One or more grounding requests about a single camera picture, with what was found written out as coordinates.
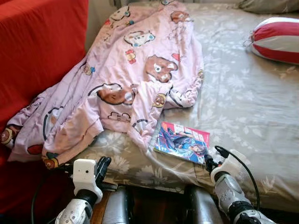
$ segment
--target pink comforter with cartoon print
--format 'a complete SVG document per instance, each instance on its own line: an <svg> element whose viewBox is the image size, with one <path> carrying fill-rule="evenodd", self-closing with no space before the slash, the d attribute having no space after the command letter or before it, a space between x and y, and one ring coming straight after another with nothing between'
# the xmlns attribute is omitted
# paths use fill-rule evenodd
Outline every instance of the pink comforter with cartoon print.
<svg viewBox="0 0 299 224"><path fill-rule="evenodd" d="M164 108L190 107L203 58L183 4L123 7L100 30L87 56L7 123L9 161L43 159L55 168L110 129L146 150Z"/></svg>

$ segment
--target bed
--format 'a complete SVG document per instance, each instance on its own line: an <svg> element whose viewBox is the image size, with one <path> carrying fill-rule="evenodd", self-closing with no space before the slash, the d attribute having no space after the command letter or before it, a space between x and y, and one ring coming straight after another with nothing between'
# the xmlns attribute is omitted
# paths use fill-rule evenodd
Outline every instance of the bed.
<svg viewBox="0 0 299 224"><path fill-rule="evenodd" d="M232 4L186 3L186 7L203 47L204 83L192 108L164 110L159 122L210 132L212 154L213 146L221 145L248 158L262 207L299 212L299 67L258 57L247 41L254 27L272 15L247 13ZM126 134L106 130L77 158L111 156L108 182L178 193L192 183L213 192L203 166L152 154L158 163ZM237 178L255 202L250 179Z"/></svg>

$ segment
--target comic cover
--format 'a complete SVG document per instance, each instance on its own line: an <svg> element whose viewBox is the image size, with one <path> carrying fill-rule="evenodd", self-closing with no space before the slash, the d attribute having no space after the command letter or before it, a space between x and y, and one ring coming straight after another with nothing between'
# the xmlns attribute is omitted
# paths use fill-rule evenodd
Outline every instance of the comic cover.
<svg viewBox="0 0 299 224"><path fill-rule="evenodd" d="M184 160L204 164L210 133L162 122L154 150Z"/></svg>

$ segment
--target magazine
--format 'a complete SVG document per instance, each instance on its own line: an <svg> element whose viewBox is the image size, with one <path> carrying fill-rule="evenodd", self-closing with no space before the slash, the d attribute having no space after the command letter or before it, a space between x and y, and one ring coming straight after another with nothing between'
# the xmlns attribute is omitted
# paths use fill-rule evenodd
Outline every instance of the magazine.
<svg viewBox="0 0 299 224"><path fill-rule="evenodd" d="M204 164L210 133L162 122L154 150L184 160Z"/></svg>

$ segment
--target mattress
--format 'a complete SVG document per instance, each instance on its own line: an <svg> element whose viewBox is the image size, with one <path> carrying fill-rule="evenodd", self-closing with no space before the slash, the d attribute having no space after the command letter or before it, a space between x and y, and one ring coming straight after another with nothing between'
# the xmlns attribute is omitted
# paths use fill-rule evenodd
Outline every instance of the mattress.
<svg viewBox="0 0 299 224"><path fill-rule="evenodd" d="M164 110L160 121L210 132L211 154L215 145L238 150L250 161L261 206L299 212L299 67L260 58L248 47L251 31L271 15L228 4L186 6L203 48L204 83L192 108ZM112 157L108 182L179 193L191 183L213 193L204 166L159 153L153 162L126 134L105 131L78 158L103 155ZM237 179L255 203L249 177Z"/></svg>

